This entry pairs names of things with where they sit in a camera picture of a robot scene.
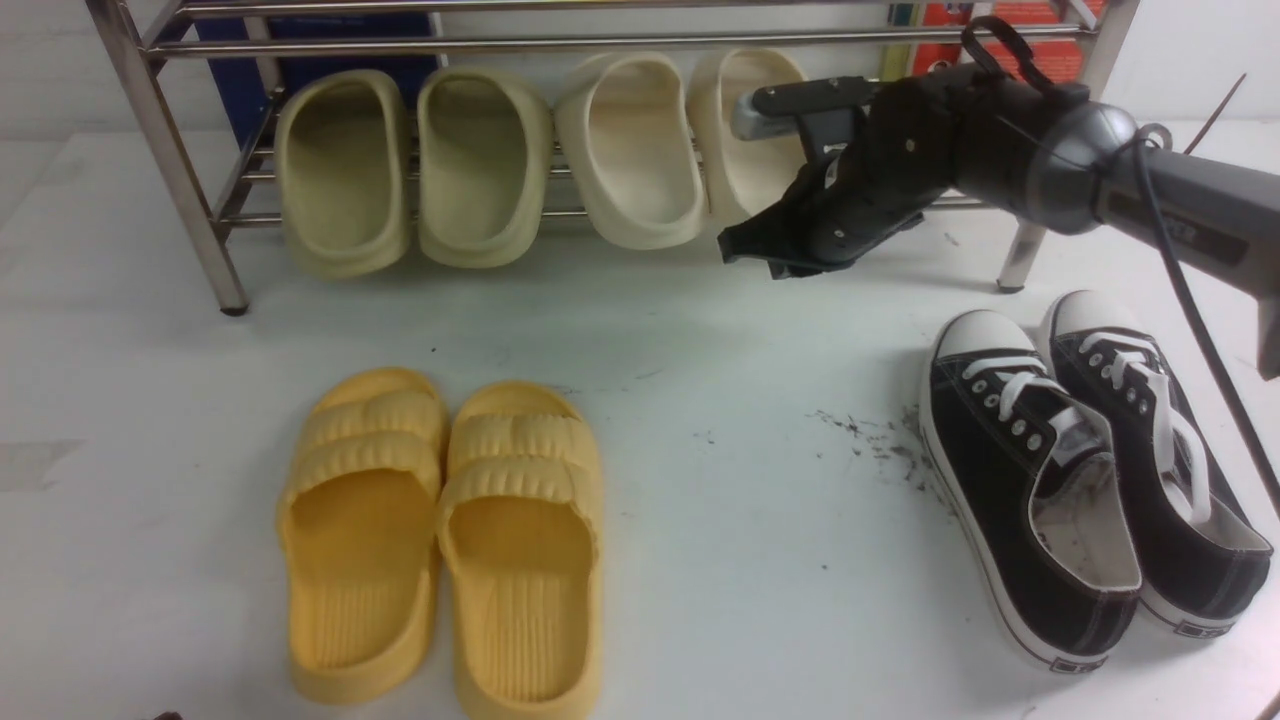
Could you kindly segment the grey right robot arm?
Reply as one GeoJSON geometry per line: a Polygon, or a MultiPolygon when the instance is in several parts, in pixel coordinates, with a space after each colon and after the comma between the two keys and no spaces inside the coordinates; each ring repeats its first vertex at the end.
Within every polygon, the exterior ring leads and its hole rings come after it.
{"type": "Polygon", "coordinates": [[[1057,234],[1110,225],[1260,302],[1260,374],[1277,375],[1277,177],[1158,149],[1080,85],[1034,86],[961,64],[893,82],[806,81],[741,96],[732,133],[797,135],[781,200],[718,238],[777,278],[850,268],[950,191],[1057,234]]]}

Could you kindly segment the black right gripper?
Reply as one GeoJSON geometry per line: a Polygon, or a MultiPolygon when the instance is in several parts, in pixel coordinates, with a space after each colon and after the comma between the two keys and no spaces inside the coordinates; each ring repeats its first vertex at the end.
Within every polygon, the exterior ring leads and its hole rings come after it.
{"type": "Polygon", "coordinates": [[[959,128],[984,79],[979,65],[955,65],[879,83],[856,140],[719,232],[723,263],[760,260],[773,279],[841,272],[918,223],[954,184],[959,128]]]}

